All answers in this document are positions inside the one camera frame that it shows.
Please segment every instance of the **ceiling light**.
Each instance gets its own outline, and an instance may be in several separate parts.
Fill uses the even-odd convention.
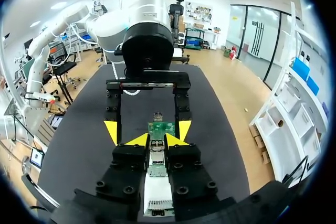
[[[41,20],[36,21],[36,22],[32,23],[32,24],[30,25],[30,27],[37,26],[38,24],[40,24],[40,22],[41,22]]]
[[[67,2],[59,2],[56,5],[53,5],[50,9],[56,10],[65,7]]]

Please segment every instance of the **black mat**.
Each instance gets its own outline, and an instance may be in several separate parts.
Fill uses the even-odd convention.
[[[116,67],[123,76],[124,65]],[[202,163],[217,182],[218,197],[242,200],[249,195],[243,159],[214,90],[197,66],[172,65],[171,70],[187,72],[192,85],[193,122],[186,141],[200,148]],[[107,79],[114,79],[111,65],[102,66],[79,93],[46,153],[38,184],[59,203],[72,199],[75,188],[95,194],[96,181],[112,160],[114,144],[103,122]],[[148,130],[156,111],[174,122],[172,89],[141,91],[133,97],[123,94],[121,110],[123,142],[128,142]]]

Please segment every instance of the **blue box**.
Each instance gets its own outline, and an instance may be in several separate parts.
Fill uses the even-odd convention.
[[[314,95],[317,95],[320,90],[319,86],[317,86],[311,77],[308,77],[307,86],[311,89],[311,91],[313,91]]]
[[[91,36],[86,34],[86,35],[82,36],[82,38],[85,39],[85,40],[89,40],[89,39],[91,39]]]
[[[307,80],[308,74],[309,74],[309,67],[304,64],[299,58],[295,58],[294,64],[292,66],[292,69],[298,73],[298,75],[303,79]]]
[[[186,43],[190,45],[199,45],[200,42],[195,39],[187,39]]]

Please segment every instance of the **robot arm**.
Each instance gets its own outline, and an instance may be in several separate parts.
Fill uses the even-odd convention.
[[[130,75],[136,76],[143,69],[169,69],[174,48],[163,0],[139,0],[128,12],[117,10],[101,17],[90,14],[86,5],[72,5],[64,9],[58,21],[36,37],[28,48],[28,55],[35,59],[28,77],[28,100],[22,101],[21,97],[13,95],[19,104],[16,114],[22,115],[23,123],[32,134],[36,134],[47,113],[43,101],[29,98],[33,99],[34,94],[41,92],[43,71],[50,54],[48,44],[73,22],[87,30],[110,60],[113,60],[111,57],[114,57],[117,45],[123,43],[122,56]],[[0,118],[0,122],[0,140],[12,138],[6,131],[14,125],[14,119],[11,116],[6,120]],[[27,137],[26,141],[31,143],[32,138]]]
[[[70,8],[65,9],[59,16],[58,21],[48,29],[44,30],[39,36],[37,36],[28,48],[28,55],[35,59],[28,77],[27,83],[27,98],[33,98],[36,94],[41,92],[42,79],[45,64],[50,54],[50,48],[48,44],[52,42],[55,37],[60,35],[69,24],[79,21],[89,14],[89,10],[86,5],[78,4]],[[22,99],[21,97],[15,97],[15,100]],[[17,114],[18,119],[23,121],[32,134],[36,134],[40,127],[47,109],[43,106],[41,100],[26,100],[23,105],[18,107]],[[15,122],[13,116],[0,116],[0,140],[4,139],[16,139],[23,140],[31,143],[33,137],[28,135],[25,128],[18,122]]]

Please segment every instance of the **circuit board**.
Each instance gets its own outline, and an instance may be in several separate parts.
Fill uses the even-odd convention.
[[[163,140],[166,133],[175,136],[175,124],[168,122],[148,123],[148,133],[151,140]]]

